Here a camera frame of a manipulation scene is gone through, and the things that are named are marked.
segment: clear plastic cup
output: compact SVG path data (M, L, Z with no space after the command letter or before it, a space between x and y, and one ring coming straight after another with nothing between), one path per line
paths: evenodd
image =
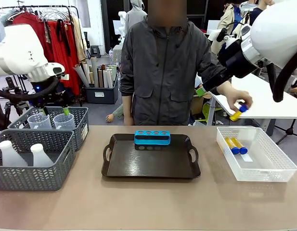
M76 128L73 114L60 114L54 117L53 122L55 124L56 129L73 130Z
M43 113L31 115L27 121L31 129L52 129L50 116Z

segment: clothing rack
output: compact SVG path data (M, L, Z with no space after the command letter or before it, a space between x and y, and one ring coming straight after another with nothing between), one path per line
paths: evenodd
M70 8L75 8L77 11L77 18L79 19L79 11L77 9L77 7L75 6L65 6L65 5L29 5L29 6L5 6L5 7L1 7L0 10L3 9L14 9L14 8L66 8L68 10L68 15L69 15L69 19L72 22L72 18L71 18L71 13L70 13ZM74 32L74 26L73 24L71 24L71 28L72 28L72 33L75 34ZM85 48L84 48L84 42L83 42L83 37L82 37L82 31L81 31L81 27L80 27L80 34L81 34L81 41L82 41L82 45L83 45L83 50L85 53Z

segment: gray storage bin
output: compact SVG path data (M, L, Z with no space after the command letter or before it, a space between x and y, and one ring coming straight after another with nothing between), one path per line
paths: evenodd
M47 107L49 112L50 121L53 129L55 129L55 124L53 122L53 118L59 114L64 113L62 107ZM88 116L88 108L87 107L69 107L69 112L73 114L76 129L73 131L75 132L75 150L80 150L87 133L89 132L89 116ZM27 112L21 115L16 121L11 123L8 128L30 128L29 124L27 123L27 119L33 115L40 113L41 110L39 108L30 108Z
M7 129L0 133L0 142L9 140L13 148L28 163L28 167L4 167L0 150L0 190L59 190L73 165L76 153L74 132L59 130ZM54 162L52 167L33 167L30 147L41 143Z
M116 78L113 88L85 88L88 103L115 104L118 100L118 80Z

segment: human hand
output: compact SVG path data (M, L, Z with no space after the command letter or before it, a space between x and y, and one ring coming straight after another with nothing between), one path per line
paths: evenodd
M253 103L252 97L249 95L249 92L244 90L232 89L231 91L227 92L225 96L230 108L235 112L239 111L239 109L235 106L235 103L238 100L243 100L248 108L250 108Z
M134 125L134 121L133 121L133 118L130 116L125 116L124 117L124 125L125 126L133 126Z
M113 120L114 120L114 115L113 115L113 114L107 115L107 117L106 117L106 121L107 121L108 123L112 123Z

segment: jacket pocket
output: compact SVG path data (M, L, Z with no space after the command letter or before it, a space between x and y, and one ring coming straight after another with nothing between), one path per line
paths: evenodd
M153 88L139 87L134 92L132 113L135 125L154 125L156 104L152 99Z
M171 125L188 125L193 92L182 94L179 90L171 91L169 118Z

